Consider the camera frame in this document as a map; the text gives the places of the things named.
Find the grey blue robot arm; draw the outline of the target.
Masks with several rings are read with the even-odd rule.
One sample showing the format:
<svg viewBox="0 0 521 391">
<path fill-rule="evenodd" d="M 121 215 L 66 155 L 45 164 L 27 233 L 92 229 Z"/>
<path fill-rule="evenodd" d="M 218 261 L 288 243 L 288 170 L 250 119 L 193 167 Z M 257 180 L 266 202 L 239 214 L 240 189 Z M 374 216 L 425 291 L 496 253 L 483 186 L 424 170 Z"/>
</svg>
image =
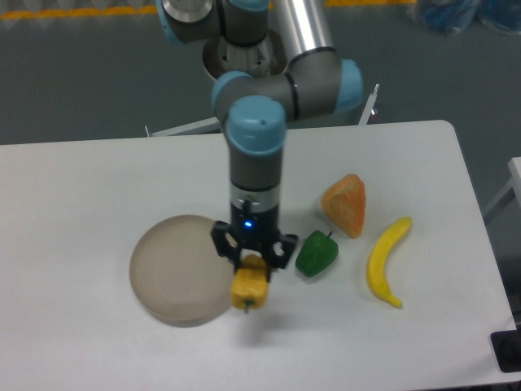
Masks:
<svg viewBox="0 0 521 391">
<path fill-rule="evenodd" d="M 181 43 L 222 38 L 244 49 L 268 36 L 268 12 L 278 17 L 287 65 L 254 77 L 232 66 L 212 88 L 214 116 L 229 148 L 230 220 L 216 222 L 217 254 L 234 268 L 252 250 L 267 270 L 283 269 L 298 238 L 278 228 L 282 155 L 287 126 L 356 108 L 363 98 L 359 67 L 340 58 L 319 1 L 159 1 L 165 34 Z"/>
</svg>

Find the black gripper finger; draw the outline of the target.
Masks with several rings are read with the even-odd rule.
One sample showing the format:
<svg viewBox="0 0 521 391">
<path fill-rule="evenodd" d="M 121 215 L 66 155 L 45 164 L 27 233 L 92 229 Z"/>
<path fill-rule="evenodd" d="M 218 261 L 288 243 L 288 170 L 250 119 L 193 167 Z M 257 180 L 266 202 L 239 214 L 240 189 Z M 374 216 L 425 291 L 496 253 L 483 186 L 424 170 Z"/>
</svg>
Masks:
<svg viewBox="0 0 521 391">
<path fill-rule="evenodd" d="M 280 233 L 278 238 L 268 246 L 265 253 L 265 261 L 268 266 L 268 271 L 266 272 L 268 282 L 271 281 L 271 275 L 274 270 L 284 270 L 287 267 L 297 244 L 298 235 Z"/>
<path fill-rule="evenodd" d="M 215 221 L 211 229 L 211 237 L 217 255 L 225 257 L 234 267 L 234 273 L 242 265 L 241 253 L 245 249 L 245 241 L 241 231 L 228 222 Z"/>
</svg>

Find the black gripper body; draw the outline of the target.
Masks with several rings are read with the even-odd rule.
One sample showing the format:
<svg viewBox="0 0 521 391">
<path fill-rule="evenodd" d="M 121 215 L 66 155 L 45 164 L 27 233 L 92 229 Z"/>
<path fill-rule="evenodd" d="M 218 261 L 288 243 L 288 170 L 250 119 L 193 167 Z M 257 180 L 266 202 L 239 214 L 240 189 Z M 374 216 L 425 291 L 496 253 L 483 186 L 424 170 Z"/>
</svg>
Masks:
<svg viewBox="0 0 521 391">
<path fill-rule="evenodd" d="M 264 212 L 245 213 L 232 204 L 230 218 L 232 233 L 239 240 L 241 248 L 258 252 L 264 259 L 272 256 L 274 244 L 280 236 L 278 206 Z"/>
</svg>

